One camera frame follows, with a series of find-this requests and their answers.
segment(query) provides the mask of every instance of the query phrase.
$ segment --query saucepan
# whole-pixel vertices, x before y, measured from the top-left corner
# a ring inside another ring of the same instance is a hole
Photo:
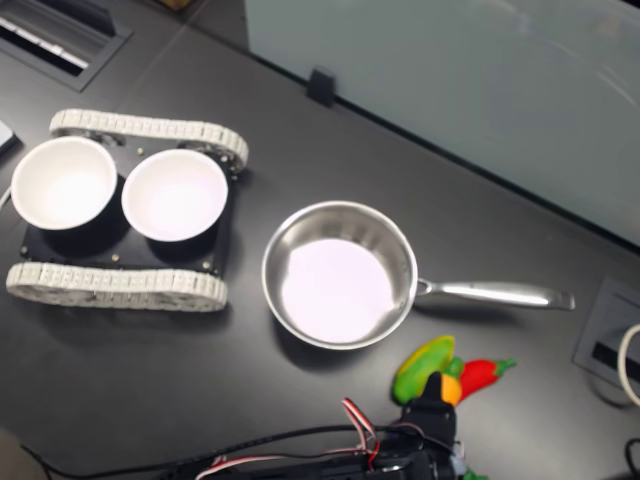
[[[287,330],[334,350],[382,340],[422,295],[530,308],[575,307],[571,294],[545,287],[418,278],[415,255],[400,229],[377,210],[345,201],[311,205],[285,220],[265,251],[262,286]]]

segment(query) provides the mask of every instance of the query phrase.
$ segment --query plastic vegetable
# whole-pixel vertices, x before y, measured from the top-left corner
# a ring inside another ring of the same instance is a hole
[[[464,362],[460,360],[460,357],[453,357],[449,365],[442,370],[442,400],[454,407],[462,399],[462,386],[458,378],[463,368]]]
[[[482,388],[493,385],[506,370],[515,365],[516,361],[513,358],[495,361],[480,359],[465,363],[464,370],[460,375],[460,385],[462,386],[460,400],[464,400]]]
[[[453,357],[455,341],[451,335],[434,338],[416,350],[402,364],[393,381],[393,396],[405,404],[422,394],[429,375],[442,371]]]

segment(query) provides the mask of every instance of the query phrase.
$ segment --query pan handle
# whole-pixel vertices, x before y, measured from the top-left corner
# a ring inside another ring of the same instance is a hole
[[[419,295],[453,295],[483,302],[514,305],[517,307],[573,310],[575,300],[567,292],[550,288],[508,282],[456,282],[434,283],[418,279]]]

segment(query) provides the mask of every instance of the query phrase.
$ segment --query dark gray table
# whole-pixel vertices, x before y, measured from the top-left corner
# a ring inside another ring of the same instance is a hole
[[[640,288],[637,256],[350,111],[309,101],[300,86],[143,2],[114,4],[136,34],[82,94],[0,55],[0,118],[26,144],[2,160],[0,189],[62,108],[237,130],[251,156],[226,273],[230,306],[204,315],[64,309],[0,292],[0,425],[52,462],[89,472],[341,423],[344,396],[382,424],[398,415],[389,399],[398,365],[451,333],[464,358],[519,361],[458,409],[476,470],[521,480],[625,471],[622,446],[640,432],[640,410],[606,405],[571,357],[603,278]],[[282,220],[328,199],[394,219],[426,278],[534,282],[573,291],[578,308],[427,304],[371,348],[334,354],[301,345],[269,313],[260,260]],[[18,261],[24,230],[13,207],[3,209],[0,272]],[[345,442],[353,437],[308,446]]]

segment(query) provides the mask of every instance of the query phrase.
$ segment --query wire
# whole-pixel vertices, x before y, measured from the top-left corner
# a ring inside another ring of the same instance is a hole
[[[633,458],[631,456],[631,447],[633,447],[633,445],[636,443],[640,443],[640,438],[632,438],[631,440],[627,441],[624,446],[624,459],[627,461],[629,471],[631,472],[631,475],[633,475],[634,480],[640,480],[640,471],[638,470],[638,467],[636,467],[636,464],[633,462]]]
[[[39,460],[37,458],[34,458],[34,460],[38,463],[38,465],[40,465],[40,468],[42,468],[42,471],[44,472],[44,477],[47,480],[53,480],[53,477],[51,476],[51,472],[49,471],[47,466],[41,460]]]
[[[215,467],[216,465],[220,465],[222,462],[226,462],[227,461],[227,456],[226,455],[220,455],[219,457],[216,457],[213,460],[213,463],[211,464],[212,467]]]
[[[397,433],[397,434],[401,434],[401,435],[415,436],[415,434],[413,432],[407,432],[406,428],[402,428],[402,427],[398,427],[398,426],[384,426],[384,427],[376,426],[375,430],[378,431],[378,432]],[[140,466],[129,467],[129,468],[119,468],[119,469],[115,469],[115,470],[106,470],[106,471],[102,471],[102,472],[94,472],[94,473],[87,473],[87,474],[77,474],[77,473],[65,472],[64,470],[56,468],[55,466],[53,466],[50,463],[48,463],[45,460],[43,460],[42,457],[40,457],[40,455],[38,455],[37,453],[35,453],[33,450],[31,450],[30,448],[26,447],[25,445],[21,445],[21,447],[25,452],[27,452],[29,455],[31,455],[37,462],[39,462],[42,465],[44,465],[51,473],[54,473],[54,474],[58,475],[59,477],[70,478],[70,479],[73,479],[73,480],[93,480],[93,479],[98,479],[98,478],[117,477],[117,476],[120,476],[120,475],[130,475],[130,474],[134,474],[134,473],[144,473],[144,472],[155,472],[155,471],[160,471],[160,470],[169,470],[169,469],[172,469],[172,468],[178,468],[178,467],[193,465],[193,464],[200,463],[200,462],[213,461],[216,457],[220,457],[222,455],[238,452],[240,450],[246,450],[248,448],[257,447],[259,445],[264,445],[264,444],[267,444],[267,443],[286,440],[286,439],[289,439],[289,438],[296,438],[296,437],[302,437],[302,436],[307,436],[307,435],[315,435],[315,434],[320,434],[320,433],[350,432],[350,431],[353,431],[353,425],[327,425],[327,426],[324,426],[324,427],[305,428],[305,429],[301,429],[301,430],[293,430],[293,431],[290,431],[290,432],[278,433],[276,435],[269,435],[267,437],[262,437],[262,438],[258,438],[258,439],[255,439],[255,440],[250,440],[250,441],[247,441],[247,442],[244,442],[244,443],[239,443],[237,445],[233,445],[233,446],[226,447],[226,448],[221,448],[221,449],[213,451],[213,452],[209,452],[209,453],[205,453],[205,454],[202,454],[202,455],[197,455],[197,456],[185,458],[185,459],[182,459],[182,460],[174,460],[172,462],[156,463],[156,464],[150,464],[150,465],[140,465]],[[422,438],[422,440],[424,442],[429,442],[429,443],[431,443],[431,444],[433,444],[435,446],[443,448],[443,449],[445,449],[446,451],[448,451],[450,453],[452,452],[452,449],[449,448],[446,444],[444,444],[440,440],[437,440],[437,439],[435,439],[433,437],[424,436]]]
[[[640,397],[631,388],[629,383],[629,377],[627,376],[627,352],[629,351],[629,345],[634,336],[640,333],[640,324],[631,327],[627,330],[627,333],[622,337],[620,342],[620,349],[618,350],[618,376],[620,377],[620,384],[622,389],[629,396],[631,401],[640,407]]]
[[[342,448],[337,450],[328,450],[326,452],[322,452],[315,455],[296,455],[296,454],[290,454],[290,453],[269,453],[264,455],[250,455],[250,456],[239,457],[226,462],[220,462],[220,463],[214,464],[207,470],[200,472],[195,480],[202,480],[206,476],[217,473],[220,470],[224,470],[225,468],[235,467],[237,465],[241,465],[249,462],[256,462],[261,460],[277,460],[277,459],[284,459],[284,458],[313,459],[313,458],[327,457],[329,455],[340,455],[345,453],[357,454],[357,453],[367,453],[367,451],[362,448]]]
[[[424,444],[424,442],[429,442],[433,445],[437,445],[440,448],[443,448],[444,450],[447,450],[449,453],[451,453],[452,455],[455,455],[456,452],[453,448],[449,447],[446,443],[444,443],[441,440],[438,440],[437,438],[433,438],[430,437],[428,435],[425,435],[424,431],[418,427],[417,425],[413,424],[413,423],[409,423],[409,422],[403,422],[403,423],[396,423],[394,426],[396,427],[410,427],[412,429],[414,429],[416,432],[418,432],[418,434],[422,437],[422,442]]]
[[[344,405],[344,407],[347,409],[347,412],[351,412],[351,414],[353,414],[353,416],[356,417],[358,422],[360,422],[360,424],[362,424],[362,426],[367,429],[367,431],[371,434],[372,439],[375,441],[373,450],[369,450],[366,443],[364,443],[364,447],[369,452],[367,465],[369,465],[369,470],[373,471],[373,460],[376,458],[376,455],[378,455],[378,452],[380,451],[380,441],[378,440],[378,437],[376,435],[376,429],[373,427],[373,425],[371,424],[367,416],[364,413],[362,413],[362,411],[356,406],[355,403],[353,403],[353,401],[351,401],[348,398],[345,398],[342,400],[342,405]]]
[[[355,427],[356,431],[358,432],[358,436],[360,437],[360,447],[366,449],[367,438],[364,435],[364,430],[362,430],[362,425],[360,425],[360,423],[358,422],[356,417],[353,415],[353,413],[351,413],[347,408],[345,408],[344,411],[347,414],[347,417],[349,417],[349,420],[351,420],[351,423],[353,423],[353,426]]]

